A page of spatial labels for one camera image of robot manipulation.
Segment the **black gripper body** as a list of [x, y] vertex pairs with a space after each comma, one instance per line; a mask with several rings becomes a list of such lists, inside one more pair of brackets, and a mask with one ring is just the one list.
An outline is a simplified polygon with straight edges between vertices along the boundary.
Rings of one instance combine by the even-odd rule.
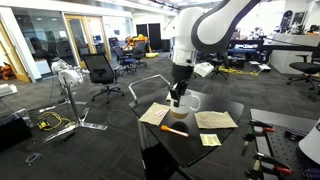
[[174, 78], [173, 84], [170, 86], [171, 97], [179, 100], [180, 96], [186, 91], [188, 81], [193, 73], [192, 66], [180, 66], [174, 64], [172, 67], [172, 77]]

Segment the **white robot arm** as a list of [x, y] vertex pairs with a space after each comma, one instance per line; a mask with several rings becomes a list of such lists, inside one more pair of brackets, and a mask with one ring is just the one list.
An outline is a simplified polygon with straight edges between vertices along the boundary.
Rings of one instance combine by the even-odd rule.
[[260, 2], [222, 0], [207, 12], [201, 7], [180, 11], [172, 52], [174, 84], [170, 87], [170, 95], [173, 107], [181, 106], [193, 73], [205, 77], [214, 69], [210, 63], [197, 63], [197, 53], [224, 54], [238, 23]]

